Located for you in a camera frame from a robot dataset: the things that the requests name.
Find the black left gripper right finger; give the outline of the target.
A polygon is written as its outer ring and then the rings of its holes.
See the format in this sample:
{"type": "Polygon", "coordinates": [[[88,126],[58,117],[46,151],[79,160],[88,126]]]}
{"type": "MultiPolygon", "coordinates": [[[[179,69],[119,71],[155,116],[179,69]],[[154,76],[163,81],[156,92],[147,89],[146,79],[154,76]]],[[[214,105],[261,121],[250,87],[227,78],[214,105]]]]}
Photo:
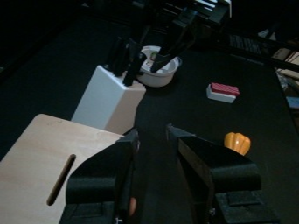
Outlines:
{"type": "Polygon", "coordinates": [[[193,224],[281,224],[262,193],[255,163],[225,146],[166,126],[193,224]]]}

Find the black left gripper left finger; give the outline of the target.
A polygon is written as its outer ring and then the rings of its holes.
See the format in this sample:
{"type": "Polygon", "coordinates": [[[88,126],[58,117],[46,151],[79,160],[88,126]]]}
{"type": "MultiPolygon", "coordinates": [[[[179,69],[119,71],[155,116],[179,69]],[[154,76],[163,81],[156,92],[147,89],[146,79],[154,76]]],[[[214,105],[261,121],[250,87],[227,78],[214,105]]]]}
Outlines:
{"type": "Polygon", "coordinates": [[[90,157],[68,178],[59,224],[128,224],[136,129],[90,157]]]}

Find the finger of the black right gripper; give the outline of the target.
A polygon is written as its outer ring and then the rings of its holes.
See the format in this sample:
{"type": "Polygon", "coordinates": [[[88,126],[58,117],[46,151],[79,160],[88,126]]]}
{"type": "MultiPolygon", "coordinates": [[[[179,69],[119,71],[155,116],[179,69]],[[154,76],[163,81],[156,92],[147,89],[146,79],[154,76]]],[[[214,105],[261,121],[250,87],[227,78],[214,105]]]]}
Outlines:
{"type": "Polygon", "coordinates": [[[171,22],[167,30],[167,34],[164,37],[164,41],[154,58],[154,64],[151,67],[151,72],[156,73],[160,68],[163,68],[172,58],[176,56],[176,50],[183,41],[183,35],[186,33],[187,23],[186,19],[183,18],[183,14],[171,22]]]}
{"type": "Polygon", "coordinates": [[[172,44],[172,56],[176,57],[195,43],[198,25],[191,20],[175,19],[174,22],[175,43],[172,44]]]}

